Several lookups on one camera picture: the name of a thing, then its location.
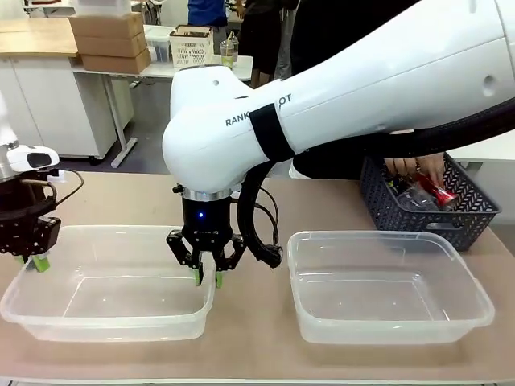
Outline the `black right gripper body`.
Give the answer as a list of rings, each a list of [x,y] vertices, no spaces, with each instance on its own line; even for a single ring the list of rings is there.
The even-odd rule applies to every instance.
[[[219,252],[230,242],[230,205],[230,197],[209,202],[182,199],[182,236],[194,250]]]

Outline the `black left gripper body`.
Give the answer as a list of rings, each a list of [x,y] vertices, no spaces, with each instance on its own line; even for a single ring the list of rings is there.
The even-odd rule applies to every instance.
[[[30,253],[37,219],[52,217],[56,188],[40,180],[11,180],[1,184],[1,251]]]

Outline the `person's right hand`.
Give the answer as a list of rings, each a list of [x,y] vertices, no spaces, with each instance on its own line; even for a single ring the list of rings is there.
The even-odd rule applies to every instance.
[[[386,158],[385,165],[391,175],[406,177],[415,175],[418,171],[415,158]]]

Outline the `person's left hand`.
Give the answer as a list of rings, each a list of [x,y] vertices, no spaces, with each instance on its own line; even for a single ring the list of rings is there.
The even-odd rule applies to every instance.
[[[417,157],[420,170],[434,185],[444,187],[443,176],[445,172],[444,153]]]

